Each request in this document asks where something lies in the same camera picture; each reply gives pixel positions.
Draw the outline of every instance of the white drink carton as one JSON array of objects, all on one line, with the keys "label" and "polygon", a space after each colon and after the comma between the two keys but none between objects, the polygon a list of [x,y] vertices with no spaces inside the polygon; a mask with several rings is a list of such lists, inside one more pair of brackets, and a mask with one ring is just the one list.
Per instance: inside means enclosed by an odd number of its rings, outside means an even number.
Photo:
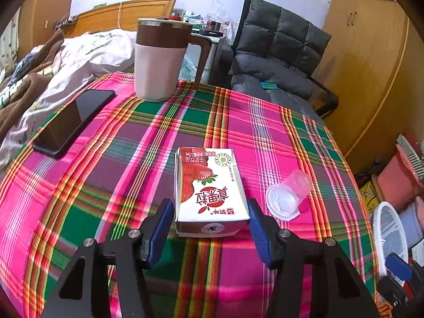
[{"label": "white drink carton", "polygon": [[180,237],[224,237],[246,228],[246,196],[232,149],[175,152],[175,227]]}]

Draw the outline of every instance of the wooden cabinet door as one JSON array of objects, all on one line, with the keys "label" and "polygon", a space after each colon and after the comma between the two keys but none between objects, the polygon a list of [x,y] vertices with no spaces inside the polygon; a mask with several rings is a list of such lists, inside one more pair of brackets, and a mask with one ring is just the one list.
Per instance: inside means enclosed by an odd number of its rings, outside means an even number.
[{"label": "wooden cabinet door", "polygon": [[344,155],[365,132],[393,81],[406,24],[392,0],[332,0],[324,25],[332,39],[314,76],[339,97],[325,122]]}]

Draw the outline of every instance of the cabinet handle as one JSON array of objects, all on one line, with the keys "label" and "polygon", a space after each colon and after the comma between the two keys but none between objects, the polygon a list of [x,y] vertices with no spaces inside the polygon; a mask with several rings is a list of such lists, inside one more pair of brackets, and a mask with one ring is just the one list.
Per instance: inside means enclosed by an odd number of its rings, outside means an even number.
[{"label": "cabinet handle", "polygon": [[357,12],[353,12],[352,21],[350,22],[351,26],[353,26],[353,21],[355,20],[355,17],[356,17],[357,14],[358,14]]},{"label": "cabinet handle", "polygon": [[346,25],[347,26],[350,26],[350,24],[349,24],[349,22],[350,22],[350,17],[352,16],[352,12],[350,12],[348,15],[347,15],[347,20],[346,20]]}]

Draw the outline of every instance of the chair backrest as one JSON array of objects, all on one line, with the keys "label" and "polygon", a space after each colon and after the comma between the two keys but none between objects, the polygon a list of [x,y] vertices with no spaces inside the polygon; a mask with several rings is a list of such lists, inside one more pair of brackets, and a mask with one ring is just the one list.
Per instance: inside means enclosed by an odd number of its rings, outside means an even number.
[{"label": "chair backrest", "polygon": [[310,76],[331,35],[299,15],[264,0],[245,0],[235,54],[275,57]]}]

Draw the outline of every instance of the green packet on chair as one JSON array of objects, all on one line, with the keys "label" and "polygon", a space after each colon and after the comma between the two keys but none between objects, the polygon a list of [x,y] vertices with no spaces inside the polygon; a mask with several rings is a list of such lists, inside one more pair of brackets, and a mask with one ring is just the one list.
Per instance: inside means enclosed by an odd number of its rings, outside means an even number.
[{"label": "green packet on chair", "polygon": [[263,89],[277,89],[278,86],[274,83],[270,83],[270,82],[261,82],[261,87]]}]

